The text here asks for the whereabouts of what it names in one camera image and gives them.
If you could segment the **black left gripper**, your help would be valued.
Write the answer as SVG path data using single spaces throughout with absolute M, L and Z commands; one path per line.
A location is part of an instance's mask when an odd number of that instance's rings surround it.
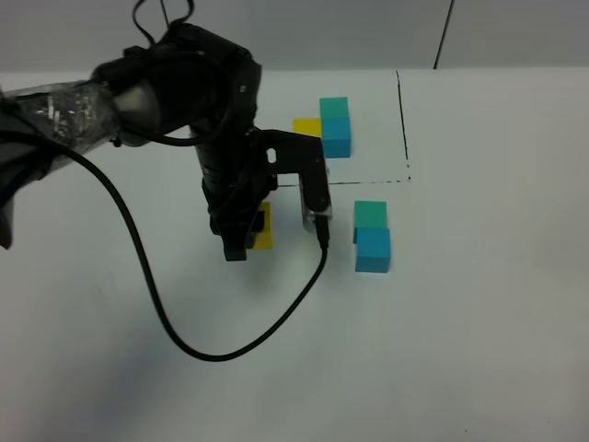
M 247 249 L 252 247 L 257 233 L 265 228 L 265 210 L 260 210 L 262 202 L 277 189 L 276 179 L 249 180 L 237 192 L 231 193 L 235 186 L 211 187 L 208 179 L 202 179 L 202 190 L 210 216 L 210 228 L 220 237 L 228 262 L 242 262 L 247 259 Z

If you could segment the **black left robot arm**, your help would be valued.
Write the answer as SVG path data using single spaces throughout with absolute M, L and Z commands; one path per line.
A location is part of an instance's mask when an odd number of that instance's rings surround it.
M 211 230 L 228 261 L 244 260 L 276 183 L 254 124 L 260 80 L 247 49 L 176 21 L 160 41 L 126 49 L 87 80 L 3 93 L 2 247 L 13 242 L 21 188 L 106 143 L 152 142 L 196 150 Z

